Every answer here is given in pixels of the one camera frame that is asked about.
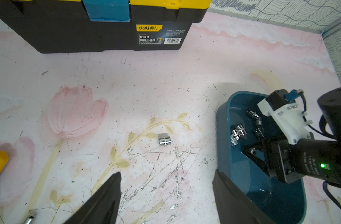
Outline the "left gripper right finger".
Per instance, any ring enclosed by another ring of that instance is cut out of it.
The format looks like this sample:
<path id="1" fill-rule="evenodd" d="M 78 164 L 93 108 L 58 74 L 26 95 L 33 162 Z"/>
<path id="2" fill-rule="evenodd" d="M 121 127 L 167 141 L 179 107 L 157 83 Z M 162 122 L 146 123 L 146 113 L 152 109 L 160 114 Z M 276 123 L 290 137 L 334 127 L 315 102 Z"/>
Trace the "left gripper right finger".
<path id="1" fill-rule="evenodd" d="M 223 172 L 215 171 L 212 182 L 221 224 L 273 224 Z"/>

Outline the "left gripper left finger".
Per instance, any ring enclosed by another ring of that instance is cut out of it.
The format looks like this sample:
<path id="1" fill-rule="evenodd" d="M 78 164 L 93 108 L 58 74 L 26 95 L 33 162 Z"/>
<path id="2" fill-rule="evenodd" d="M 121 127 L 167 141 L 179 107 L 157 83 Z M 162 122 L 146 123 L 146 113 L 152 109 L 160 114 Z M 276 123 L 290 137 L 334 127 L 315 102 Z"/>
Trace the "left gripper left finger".
<path id="1" fill-rule="evenodd" d="M 121 199 L 121 173 L 114 173 L 65 224 L 114 224 Z"/>

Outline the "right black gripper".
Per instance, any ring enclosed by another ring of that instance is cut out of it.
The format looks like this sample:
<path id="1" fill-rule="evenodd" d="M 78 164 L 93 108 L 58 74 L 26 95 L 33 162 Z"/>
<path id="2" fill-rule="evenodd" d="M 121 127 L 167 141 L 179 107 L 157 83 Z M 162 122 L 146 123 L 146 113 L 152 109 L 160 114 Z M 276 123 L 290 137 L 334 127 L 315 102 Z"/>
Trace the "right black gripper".
<path id="1" fill-rule="evenodd" d="M 243 146 L 241 151 L 267 176 L 282 183 L 310 176 L 341 188 L 341 144 L 337 141 L 300 139 L 291 145 L 278 136 Z"/>

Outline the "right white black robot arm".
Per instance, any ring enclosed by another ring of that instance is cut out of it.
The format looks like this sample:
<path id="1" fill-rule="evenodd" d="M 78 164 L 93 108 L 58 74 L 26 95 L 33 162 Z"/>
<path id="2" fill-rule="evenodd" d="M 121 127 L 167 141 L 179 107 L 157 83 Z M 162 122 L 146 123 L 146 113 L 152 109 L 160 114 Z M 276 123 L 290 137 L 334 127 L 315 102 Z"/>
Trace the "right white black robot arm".
<path id="1" fill-rule="evenodd" d="M 243 146 L 242 153 L 266 175 L 291 184 L 304 176 L 324 180 L 341 188 L 341 87 L 318 99 L 322 111 L 320 133 L 326 140 L 315 140 L 308 131 L 306 110 L 297 109 L 302 90 L 276 90 L 258 103 L 261 113 L 271 117 L 281 135 L 267 137 Z"/>

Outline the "teal plastic storage tray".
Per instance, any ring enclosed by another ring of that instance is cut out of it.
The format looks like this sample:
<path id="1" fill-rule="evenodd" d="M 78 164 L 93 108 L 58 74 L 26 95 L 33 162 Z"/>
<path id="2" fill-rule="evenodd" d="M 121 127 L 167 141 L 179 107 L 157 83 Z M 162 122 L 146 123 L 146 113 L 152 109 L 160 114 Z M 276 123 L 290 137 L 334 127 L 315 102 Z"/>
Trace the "teal plastic storage tray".
<path id="1" fill-rule="evenodd" d="M 267 176 L 241 151 L 243 146 L 258 141 L 254 134 L 255 121 L 247 109 L 260 114 L 257 104 L 264 94 L 239 91 L 230 96 L 216 113 L 218 170 L 223 172 L 275 224 L 300 224 L 306 215 L 304 183 L 297 180 L 285 184 Z M 231 145 L 231 128 L 242 124 L 247 139 Z"/>

